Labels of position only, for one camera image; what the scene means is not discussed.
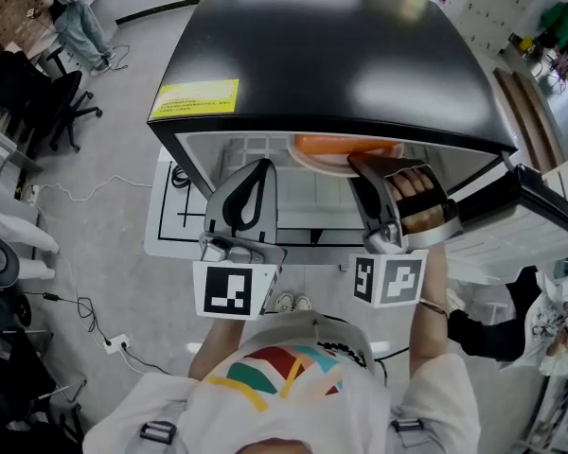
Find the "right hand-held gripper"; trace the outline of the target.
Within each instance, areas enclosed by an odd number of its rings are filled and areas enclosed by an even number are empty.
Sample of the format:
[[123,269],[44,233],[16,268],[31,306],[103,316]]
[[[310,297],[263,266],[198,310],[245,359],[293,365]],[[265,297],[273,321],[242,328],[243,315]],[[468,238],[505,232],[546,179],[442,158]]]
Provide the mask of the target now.
[[[373,308],[415,305],[420,302],[428,249],[463,232],[458,206],[425,162],[359,152],[347,160],[357,173],[350,183],[366,249],[349,257],[353,297]],[[392,178],[408,171],[425,176],[432,187],[396,200]],[[440,224],[416,232],[403,224],[434,207],[443,213]]]

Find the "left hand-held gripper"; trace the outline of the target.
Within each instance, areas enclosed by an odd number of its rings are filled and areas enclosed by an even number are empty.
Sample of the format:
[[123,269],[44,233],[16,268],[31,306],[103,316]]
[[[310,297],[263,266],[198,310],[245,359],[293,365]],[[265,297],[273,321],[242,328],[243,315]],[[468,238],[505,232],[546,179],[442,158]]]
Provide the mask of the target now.
[[210,196],[201,257],[193,262],[196,314],[255,320],[275,288],[287,251],[277,244],[277,176],[260,158]]

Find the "person's right hand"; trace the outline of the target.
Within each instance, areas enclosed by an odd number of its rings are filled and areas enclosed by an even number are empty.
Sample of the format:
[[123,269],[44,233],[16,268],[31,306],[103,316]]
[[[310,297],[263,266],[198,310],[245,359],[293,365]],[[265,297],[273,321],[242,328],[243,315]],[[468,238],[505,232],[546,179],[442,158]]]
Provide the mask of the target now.
[[388,179],[388,189],[397,205],[401,201],[418,197],[418,209],[414,214],[400,215],[402,228],[407,234],[434,229],[445,222],[440,203],[429,206],[425,195],[434,190],[431,179],[420,170],[405,169]]

